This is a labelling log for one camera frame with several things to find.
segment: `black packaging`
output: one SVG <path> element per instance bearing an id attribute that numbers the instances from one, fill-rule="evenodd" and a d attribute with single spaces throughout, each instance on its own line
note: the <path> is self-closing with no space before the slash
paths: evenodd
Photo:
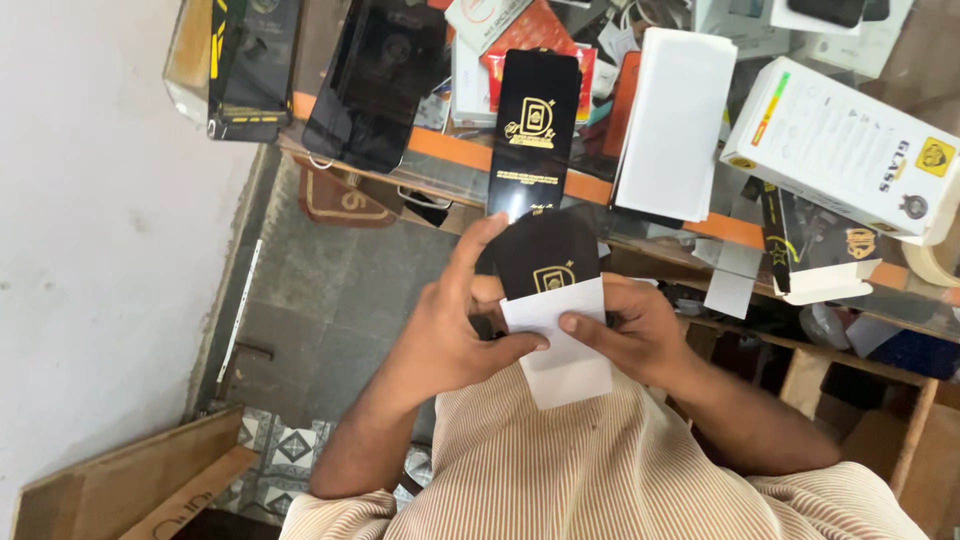
<path id="1" fill-rule="evenodd" d="M 564 197 L 582 75 L 577 59 L 511 50 L 493 134 L 487 213 L 516 221 L 557 209 Z"/>
<path id="2" fill-rule="evenodd" d="M 825 300 L 856 296 L 859 281 L 853 275 L 865 279 L 880 263 L 875 231 L 773 184 L 763 184 L 760 203 L 764 249 L 770 255 L 777 290 L 788 295 L 788 302 L 789 295 L 799 297 L 811 287 L 833 289 L 833 298 Z M 859 266 L 848 272 L 837 270 L 851 263 Z M 844 290 L 848 285 L 849 294 Z"/>
<path id="3" fill-rule="evenodd" d="M 527 213 L 491 248 L 507 300 L 600 277 L 596 233 L 575 209 Z"/>
<path id="4" fill-rule="evenodd" d="M 291 122 L 302 0 L 215 0 L 207 134 L 273 142 Z"/>

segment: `metal ring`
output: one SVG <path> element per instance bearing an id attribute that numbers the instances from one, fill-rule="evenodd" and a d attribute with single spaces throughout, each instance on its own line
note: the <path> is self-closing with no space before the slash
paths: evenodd
<path id="1" fill-rule="evenodd" d="M 317 163 L 317 162 L 313 159 L 313 154 L 310 154 L 310 153 L 308 152 L 307 155 L 306 155 L 306 157 L 307 157 L 308 160 L 310 160 L 311 163 L 313 163 L 313 166 L 317 167 L 318 169 L 320 169 L 320 170 L 322 170 L 322 171 L 323 171 L 323 170 L 326 170 L 326 169 L 328 169 L 328 168 L 330 168 L 330 167 L 332 167 L 332 166 L 333 166 L 333 161 L 335 161 L 335 160 L 330 160 L 330 163 L 328 163 L 328 164 L 326 164 L 326 165 L 320 165 L 319 163 Z"/>

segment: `red package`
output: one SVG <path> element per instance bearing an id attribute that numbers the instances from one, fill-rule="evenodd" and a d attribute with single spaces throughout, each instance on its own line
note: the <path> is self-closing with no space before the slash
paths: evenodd
<path id="1" fill-rule="evenodd" d="M 578 48 L 576 53 L 569 56 L 576 57 L 580 64 L 580 73 L 583 74 L 577 121 L 586 122 L 590 118 L 590 90 L 593 87 L 593 66 L 597 61 L 597 50 Z M 490 111 L 496 112 L 500 107 L 500 86 L 503 83 L 503 63 L 507 60 L 507 53 L 487 53 L 483 60 L 490 72 Z"/>

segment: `white box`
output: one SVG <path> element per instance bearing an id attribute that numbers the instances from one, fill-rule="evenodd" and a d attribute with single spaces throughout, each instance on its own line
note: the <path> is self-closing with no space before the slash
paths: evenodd
<path id="1" fill-rule="evenodd" d="M 720 160 L 900 240 L 943 241 L 960 138 L 787 58 L 763 68 Z"/>
<path id="2" fill-rule="evenodd" d="M 707 219 L 735 63 L 736 47 L 725 37 L 647 29 L 613 187 L 615 206 Z"/>
<path id="3" fill-rule="evenodd" d="M 859 37 L 806 33 L 804 46 L 790 53 L 790 58 L 803 63 L 822 61 L 876 79 L 894 50 L 911 6 L 913 0 L 890 0 L 890 16 L 864 22 Z"/>
<path id="4" fill-rule="evenodd" d="M 480 56 L 460 37 L 453 39 L 450 116 L 458 128 L 495 128 L 490 111 L 490 73 Z"/>
<path id="5" fill-rule="evenodd" d="M 760 3 L 757 17 L 732 12 L 733 0 L 697 0 L 693 5 L 693 31 L 728 37 L 738 60 L 773 57 L 790 50 L 790 31 L 770 25 L 773 2 Z"/>
<path id="6" fill-rule="evenodd" d="M 444 11 L 446 22 L 477 55 L 487 49 L 533 0 L 453 0 Z"/>

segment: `person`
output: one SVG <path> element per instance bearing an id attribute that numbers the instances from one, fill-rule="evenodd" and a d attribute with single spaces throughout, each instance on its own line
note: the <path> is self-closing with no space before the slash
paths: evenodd
<path id="1" fill-rule="evenodd" d="M 603 276 L 612 330 L 576 313 L 559 320 L 618 368 L 613 392 L 538 410 L 516 361 L 549 342 L 481 341 L 468 321 L 502 326 L 500 282 L 474 266 L 506 227 L 503 214 L 474 223 L 423 289 L 326 443 L 310 494 L 291 504 L 282 540 L 925 538 L 883 480 L 839 463 L 802 414 L 698 358 L 647 283 Z M 646 386 L 672 396 L 729 468 Z M 434 478 L 397 514 L 392 491 L 432 396 Z"/>

